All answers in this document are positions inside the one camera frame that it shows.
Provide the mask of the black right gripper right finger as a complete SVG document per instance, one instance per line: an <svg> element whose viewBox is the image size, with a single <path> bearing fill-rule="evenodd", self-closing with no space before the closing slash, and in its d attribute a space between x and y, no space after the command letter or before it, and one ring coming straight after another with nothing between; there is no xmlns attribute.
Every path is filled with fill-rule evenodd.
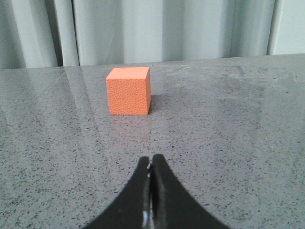
<svg viewBox="0 0 305 229"><path fill-rule="evenodd" d="M156 229L228 228L195 201L162 154L152 159L152 212Z"/></svg>

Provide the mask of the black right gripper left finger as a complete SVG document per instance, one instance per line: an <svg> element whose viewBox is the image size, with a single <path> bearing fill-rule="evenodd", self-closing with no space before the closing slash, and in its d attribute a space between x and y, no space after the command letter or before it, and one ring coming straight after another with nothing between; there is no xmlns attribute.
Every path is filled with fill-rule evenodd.
<svg viewBox="0 0 305 229"><path fill-rule="evenodd" d="M149 158L140 157L137 167L117 198L86 229L148 229L150 224Z"/></svg>

